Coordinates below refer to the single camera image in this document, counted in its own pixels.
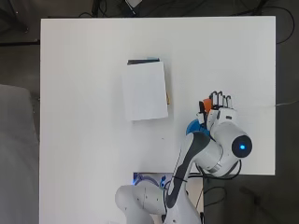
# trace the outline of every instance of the black cable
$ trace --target black cable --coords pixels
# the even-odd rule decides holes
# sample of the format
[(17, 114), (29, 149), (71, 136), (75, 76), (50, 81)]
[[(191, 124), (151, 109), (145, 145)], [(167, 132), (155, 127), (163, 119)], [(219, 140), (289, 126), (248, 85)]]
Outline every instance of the black cable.
[(287, 40), (289, 40), (292, 37), (293, 32), (295, 30), (295, 19), (294, 19), (292, 13), (287, 8), (285, 8), (285, 7), (264, 7), (264, 8), (277, 8), (277, 9), (281, 9), (281, 10), (284, 10), (284, 11), (286, 11), (286, 12), (289, 13), (289, 15), (292, 18), (292, 31), (290, 32), (290, 34), (288, 35), (287, 38), (285, 38), (284, 40), (281, 40), (281, 41), (277, 42), (277, 44), (282, 44), (282, 43), (286, 42)]
[(208, 190), (206, 190), (204, 192), (204, 194), (207, 194), (208, 192), (210, 192), (213, 189), (223, 189), (224, 195), (223, 195), (223, 197), (221, 199), (217, 200), (214, 203), (208, 203), (208, 204), (204, 205), (204, 207), (209, 207), (210, 205), (213, 205), (213, 204), (216, 204), (216, 203), (221, 203), (221, 202), (223, 202), (225, 200), (225, 198), (227, 196), (227, 191), (226, 191), (226, 189), (224, 187), (214, 187), (214, 188), (208, 189)]
[(262, 15), (262, 9), (268, 1), (269, 0), (261, 0), (259, 5), (252, 10), (251, 16), (261, 16)]
[(16, 11), (15, 11), (15, 9), (13, 8), (13, 6), (12, 6), (10, 0), (7, 0), (7, 1), (8, 1), (8, 4), (9, 4), (9, 7), (10, 7), (11, 12), (13, 13), (14, 17), (17, 18)]
[(166, 203), (165, 203), (165, 192), (168, 191), (168, 189), (166, 188), (167, 184), (170, 183), (171, 180), (168, 180), (166, 182), (166, 184), (164, 185), (164, 191), (163, 191), (163, 202), (164, 202), (164, 208), (165, 208), (165, 213), (167, 214), (167, 208), (166, 208)]
[(181, 17), (184, 17), (186, 15), (188, 15), (189, 13), (193, 12), (194, 10), (196, 10), (197, 8), (199, 8), (201, 5), (203, 5), (207, 0), (203, 0), (201, 3), (199, 3), (196, 7), (189, 9), (188, 11), (184, 12)]
[(216, 177), (216, 176), (212, 176), (212, 175), (207, 175), (204, 170), (202, 170), (202, 175), (199, 175), (197, 173), (190, 173), (188, 178), (204, 178), (204, 179), (219, 179), (219, 180), (232, 180), (232, 179), (235, 179), (241, 172), (241, 169), (242, 169), (242, 161), (238, 161), (239, 162), (239, 169), (237, 171), (237, 173), (233, 176), (230, 176), (230, 177)]
[(201, 197), (202, 197), (203, 191), (204, 191), (204, 184), (203, 184), (202, 190), (200, 191), (199, 197), (198, 197), (198, 199), (197, 199), (197, 203), (196, 203), (196, 210), (197, 210), (197, 207), (198, 207), (199, 201), (200, 201), (200, 199), (201, 199)]
[(249, 9), (248, 6), (246, 6), (246, 4), (243, 2), (243, 0), (239, 0), (239, 2), (243, 5), (243, 7), (245, 7), (246, 9)]
[(104, 18), (104, 17), (106, 17), (106, 18), (114, 18), (114, 17), (119, 17), (119, 16), (121, 16), (122, 15), (122, 13), (120, 13), (120, 14), (117, 14), (117, 15), (113, 15), (113, 16), (109, 16), (109, 15), (107, 15), (107, 0), (104, 0), (104, 2), (105, 2), (105, 10), (103, 10), (102, 8), (101, 8), (101, 2), (102, 2), (102, 0), (100, 1), (100, 5), (99, 5), (99, 10), (100, 10), (100, 12), (102, 13), (102, 17)]
[(12, 42), (12, 43), (0, 43), (0, 47), (18, 47), (18, 46), (30, 46), (30, 45), (40, 45), (40, 40), (34, 42)]
[(83, 15), (88, 15), (88, 16), (90, 16), (90, 17), (93, 16), (93, 15), (92, 15), (91, 13), (89, 13), (89, 12), (82, 12), (81, 14), (78, 15), (78, 17), (81, 17), (81, 16), (83, 16)]

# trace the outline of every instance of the black wire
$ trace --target black wire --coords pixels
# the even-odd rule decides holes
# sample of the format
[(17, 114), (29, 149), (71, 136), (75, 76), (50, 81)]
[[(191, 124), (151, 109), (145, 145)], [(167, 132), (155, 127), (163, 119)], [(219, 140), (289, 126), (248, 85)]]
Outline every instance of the black wire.
[(202, 190), (200, 191), (199, 197), (198, 197), (198, 199), (197, 199), (197, 203), (196, 203), (196, 209), (197, 209), (197, 207), (198, 207), (198, 204), (199, 204), (200, 198), (202, 197), (203, 191), (204, 191), (204, 183), (203, 183)]
[(243, 2), (243, 0), (239, 0), (239, 2), (243, 5), (243, 7), (245, 7), (246, 9), (249, 9), (246, 4)]
[(16, 11), (15, 11), (15, 9), (13, 8), (13, 6), (12, 6), (10, 0), (7, 0), (7, 1), (8, 1), (8, 4), (9, 4), (9, 7), (10, 7), (11, 12), (13, 13), (14, 17), (17, 18)]
[(238, 161), (239, 162), (239, 169), (237, 171), (237, 173), (233, 176), (230, 176), (230, 177), (216, 177), (216, 176), (212, 176), (212, 175), (207, 175), (204, 170), (202, 170), (202, 175), (199, 175), (197, 173), (190, 173), (188, 178), (198, 178), (198, 177), (201, 177), (201, 178), (204, 178), (204, 179), (219, 179), (219, 180), (232, 180), (232, 179), (235, 179), (241, 172), (241, 169), (242, 169), (242, 161)]
[(252, 10), (251, 16), (261, 16), (262, 15), (262, 9), (268, 1), (269, 0), (261, 0), (259, 5)]
[(294, 30), (295, 30), (295, 19), (294, 19), (292, 13), (291, 13), (287, 8), (285, 8), (285, 7), (264, 7), (264, 8), (276, 8), (276, 9), (284, 10), (284, 11), (286, 11), (286, 12), (289, 13), (289, 15), (290, 15), (291, 18), (292, 18), (292, 31), (291, 31), (291, 33), (288, 35), (287, 38), (285, 38), (284, 40), (281, 40), (281, 41), (277, 42), (277, 44), (282, 44), (282, 43), (286, 42), (287, 40), (289, 40), (289, 39), (292, 37), (293, 32), (294, 32)]
[(83, 16), (83, 15), (88, 15), (88, 16), (90, 16), (90, 17), (93, 16), (93, 15), (92, 15), (91, 13), (89, 13), (89, 12), (82, 12), (81, 14), (78, 15), (78, 17), (81, 17), (81, 16)]
[(217, 201), (214, 202), (214, 203), (208, 203), (208, 204), (204, 205), (204, 207), (209, 207), (210, 205), (213, 205), (213, 204), (216, 204), (216, 203), (221, 203), (221, 202), (223, 202), (223, 201), (225, 200), (225, 198), (226, 198), (226, 196), (227, 196), (227, 191), (226, 191), (226, 189), (225, 189), (224, 187), (213, 187), (213, 188), (211, 188), (211, 189), (206, 190), (206, 191), (204, 192), (204, 194), (207, 194), (208, 192), (210, 192), (210, 191), (213, 190), (213, 189), (223, 189), (224, 195), (223, 195), (223, 197), (222, 197), (221, 199), (217, 200)]
[(189, 9), (188, 11), (184, 12), (181, 17), (188, 15), (189, 13), (193, 12), (194, 10), (196, 10), (197, 8), (199, 8), (201, 5), (203, 5), (207, 0), (203, 0), (202, 2), (200, 2), (196, 7), (193, 7), (191, 9)]
[(166, 203), (165, 203), (165, 192), (168, 191), (168, 189), (166, 188), (167, 184), (170, 183), (171, 180), (168, 180), (166, 182), (166, 184), (164, 185), (164, 191), (163, 191), (163, 202), (164, 202), (164, 208), (165, 208), (165, 213), (167, 214), (167, 208), (166, 208)]

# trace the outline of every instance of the robot finger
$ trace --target robot finger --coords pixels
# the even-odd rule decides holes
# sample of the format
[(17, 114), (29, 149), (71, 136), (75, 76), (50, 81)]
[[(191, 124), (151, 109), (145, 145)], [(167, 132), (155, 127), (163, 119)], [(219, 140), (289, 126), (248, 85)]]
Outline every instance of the robot finger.
[(218, 106), (223, 107), (223, 93), (222, 93), (222, 91), (218, 92), (217, 97), (218, 97)]
[(232, 97), (230, 95), (226, 96), (226, 103), (228, 108), (233, 109), (233, 102), (232, 102)]
[(213, 109), (218, 109), (219, 107), (219, 101), (218, 101), (218, 94), (216, 91), (213, 91), (210, 95), (209, 98), (212, 101), (212, 108)]
[(222, 101), (223, 101), (223, 107), (226, 107), (227, 108), (227, 101), (226, 101), (226, 96), (225, 95), (223, 95), (223, 99), (222, 99)]

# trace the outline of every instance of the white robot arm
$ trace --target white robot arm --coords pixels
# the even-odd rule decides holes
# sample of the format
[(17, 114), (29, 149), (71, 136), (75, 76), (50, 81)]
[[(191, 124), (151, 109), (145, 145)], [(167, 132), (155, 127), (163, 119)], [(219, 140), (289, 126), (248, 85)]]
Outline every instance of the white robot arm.
[(187, 134), (166, 197), (155, 186), (119, 188), (116, 204), (126, 215), (127, 224), (152, 224), (150, 214), (166, 215), (164, 224), (201, 223), (186, 193), (192, 165), (195, 163), (214, 176), (224, 176), (234, 170), (238, 161), (250, 154), (251, 140), (237, 126), (236, 112), (232, 109), (230, 97), (225, 98), (221, 92), (216, 93), (218, 100), (215, 104), (213, 93), (210, 96), (213, 106), (205, 121), (210, 135), (204, 132)]

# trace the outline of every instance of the cable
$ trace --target cable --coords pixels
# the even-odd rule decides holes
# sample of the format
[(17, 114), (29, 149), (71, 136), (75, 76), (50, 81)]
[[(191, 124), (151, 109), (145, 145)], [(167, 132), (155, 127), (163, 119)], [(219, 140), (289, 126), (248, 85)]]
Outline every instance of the cable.
[(261, 16), (262, 15), (262, 9), (268, 1), (269, 0), (261, 0), (259, 5), (252, 10), (251, 16)]
[(37, 39), (33, 42), (12, 42), (12, 43), (0, 43), (0, 47), (18, 47), (18, 46), (30, 46), (30, 45), (40, 45), (40, 40)]
[(82, 12), (81, 14), (78, 15), (78, 17), (81, 17), (81, 16), (83, 16), (83, 15), (88, 15), (88, 16), (90, 16), (90, 17), (93, 16), (93, 15), (92, 15), (91, 13), (89, 13), (89, 12)]
[(102, 13), (102, 18), (104, 18), (104, 17), (106, 17), (106, 18), (114, 18), (114, 17), (119, 17), (119, 16), (122, 15), (122, 13), (120, 13), (120, 14), (117, 14), (117, 15), (108, 16), (107, 15), (107, 0), (104, 0), (104, 2), (105, 2), (105, 10), (103, 10), (101, 8), (101, 2), (102, 2), (102, 0), (100, 1), (99, 10)]
[(203, 185), (202, 190), (200, 191), (199, 197), (198, 197), (198, 199), (197, 199), (197, 203), (196, 203), (196, 206), (195, 206), (195, 207), (196, 207), (196, 210), (197, 210), (197, 207), (198, 207), (200, 198), (202, 197), (203, 191), (204, 191), (204, 185)]
[(211, 176), (211, 175), (207, 175), (204, 170), (202, 170), (202, 175), (199, 175), (197, 173), (190, 173), (188, 178), (198, 178), (198, 177), (201, 177), (201, 178), (204, 178), (204, 179), (219, 179), (219, 180), (232, 180), (232, 179), (235, 179), (241, 172), (241, 169), (242, 169), (242, 161), (238, 161), (239, 162), (239, 169), (237, 171), (237, 173), (231, 177), (216, 177), (216, 176)]
[(225, 200), (225, 198), (227, 196), (227, 191), (226, 191), (226, 189), (224, 187), (214, 187), (214, 188), (208, 189), (208, 190), (206, 190), (204, 192), (204, 194), (207, 194), (208, 192), (210, 192), (213, 189), (223, 189), (224, 196), (221, 199), (219, 199), (216, 202), (214, 202), (214, 203), (208, 203), (208, 204), (204, 205), (204, 207), (209, 207), (210, 205), (213, 205), (213, 204), (216, 204), (216, 203), (221, 203), (221, 202), (223, 202)]
[(157, 183), (157, 181), (148, 175), (139, 175), (139, 179), (135, 182), (135, 186), (137, 186), (141, 181), (144, 181), (144, 180), (148, 180), (150, 183), (159, 187), (159, 184)]
[(167, 208), (166, 208), (166, 203), (165, 203), (165, 192), (168, 191), (168, 189), (166, 188), (167, 184), (170, 183), (171, 180), (168, 180), (166, 182), (166, 184), (164, 185), (164, 191), (163, 191), (163, 202), (164, 202), (164, 208), (165, 208), (165, 213), (167, 214)]
[(291, 16), (291, 19), (292, 19), (292, 31), (290, 32), (288, 37), (286, 37), (284, 40), (281, 40), (281, 41), (277, 42), (277, 44), (282, 44), (282, 43), (286, 42), (287, 40), (289, 40), (292, 37), (293, 32), (295, 30), (295, 19), (294, 19), (292, 13), (285, 7), (264, 7), (264, 8), (276, 8), (276, 9), (284, 10), (284, 11), (289, 13), (289, 15)]
[(190, 10), (184, 12), (181, 17), (188, 15), (189, 13), (191, 13), (192, 11), (196, 10), (197, 8), (199, 8), (201, 5), (203, 5), (207, 0), (203, 0), (201, 3), (199, 3), (196, 7), (191, 8)]
[(245, 7), (246, 9), (249, 9), (248, 6), (246, 6), (246, 4), (243, 2), (243, 0), (239, 0), (239, 2), (243, 5), (243, 7)]

